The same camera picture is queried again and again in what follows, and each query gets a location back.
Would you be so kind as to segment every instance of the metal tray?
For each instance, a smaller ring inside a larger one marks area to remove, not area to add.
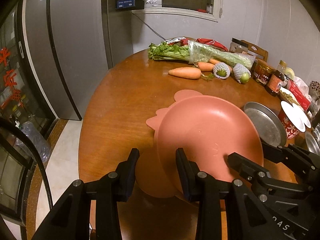
[[[304,135],[306,138],[306,143],[307,143],[309,152],[312,152],[320,156],[320,147],[315,137],[308,131],[306,131]]]
[[[284,146],[287,133],[279,118],[267,107],[257,102],[248,102],[243,111],[251,119],[262,140],[272,146]]]

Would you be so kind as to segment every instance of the green fruit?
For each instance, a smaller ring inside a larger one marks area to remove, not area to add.
[[[249,81],[249,79],[250,79],[249,73],[248,73],[248,72],[245,72],[245,73],[243,73],[242,76],[240,77],[240,82],[241,82],[242,84],[244,84],[244,83],[247,83],[247,82]]]
[[[220,69],[217,71],[217,75],[221,77],[227,76],[227,72],[224,69]]]

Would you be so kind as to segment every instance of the paper cup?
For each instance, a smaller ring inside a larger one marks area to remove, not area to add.
[[[285,101],[281,102],[281,107],[278,118],[285,128],[287,138],[291,139],[298,133],[305,132],[306,127],[301,120],[299,112]]]
[[[300,108],[300,106],[296,104],[292,104],[293,108],[299,113],[301,121],[304,123],[304,125],[308,128],[311,128],[311,123],[305,112]]]

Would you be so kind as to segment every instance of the wooden table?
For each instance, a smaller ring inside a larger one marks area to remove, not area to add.
[[[153,134],[146,120],[156,110],[170,106],[173,95],[182,89],[197,90],[220,97],[242,107],[249,101],[264,104],[275,113],[280,100],[266,92],[253,79],[245,85],[232,77],[212,81],[187,80],[169,76],[168,70],[184,63],[148,60],[147,51],[128,57],[111,69],[91,98],[84,117],[79,144],[79,176],[84,182],[98,180],[125,161],[132,148],[140,154],[153,146]],[[283,164],[265,160],[274,178],[296,182]],[[118,203],[124,240],[193,240],[197,208],[176,197],[151,197],[135,185],[127,203]],[[223,238],[226,238],[225,213],[222,214]],[[95,205],[91,224],[95,228]]]

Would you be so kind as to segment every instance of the tile floor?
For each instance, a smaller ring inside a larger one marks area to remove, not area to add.
[[[76,179],[79,179],[78,149],[82,121],[69,120],[62,131],[51,158],[46,173],[52,194],[53,204]],[[36,214],[36,228],[49,212],[47,195],[42,183]]]
[[[10,229],[11,233],[14,235],[14,237],[17,240],[21,240],[21,231],[20,231],[20,226],[16,225],[12,222],[9,222],[7,220],[4,220],[4,222],[7,224],[8,228]]]

